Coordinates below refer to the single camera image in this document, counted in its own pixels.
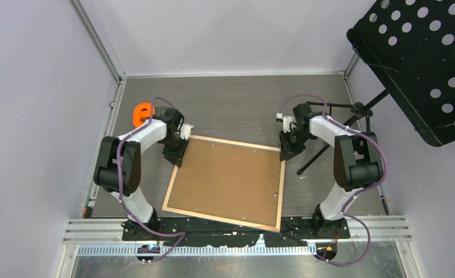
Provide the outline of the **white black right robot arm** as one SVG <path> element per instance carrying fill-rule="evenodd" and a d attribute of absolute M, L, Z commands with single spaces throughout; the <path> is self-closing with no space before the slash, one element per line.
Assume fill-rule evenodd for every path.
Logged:
<path fill-rule="evenodd" d="M 347 208 L 362 191 L 384 178 L 382 152 L 372 132 L 359 132 L 335 121 L 325 112 L 315 112 L 309 102 L 293 108 L 292 116 L 276 114 L 280 160 L 289 160 L 305 150 L 308 140 L 321 139 L 333 148 L 335 184 L 312 215 L 311 227 L 319 237 L 328 237 L 343 222 Z"/>

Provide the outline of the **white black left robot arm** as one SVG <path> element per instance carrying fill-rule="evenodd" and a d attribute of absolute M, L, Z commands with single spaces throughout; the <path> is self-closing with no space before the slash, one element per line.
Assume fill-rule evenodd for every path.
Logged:
<path fill-rule="evenodd" d="M 106 136 L 100 143 L 93 181 L 119 201 L 128 219 L 137 226 L 138 234 L 146 240 L 158 235 L 159 222 L 156 210 L 139 188 L 141 156 L 159 143 L 163 146 L 163 157 L 180 167 L 191 129 L 179 110 L 167 108 L 162 115 L 152 116 L 131 132 L 119 137 Z"/>

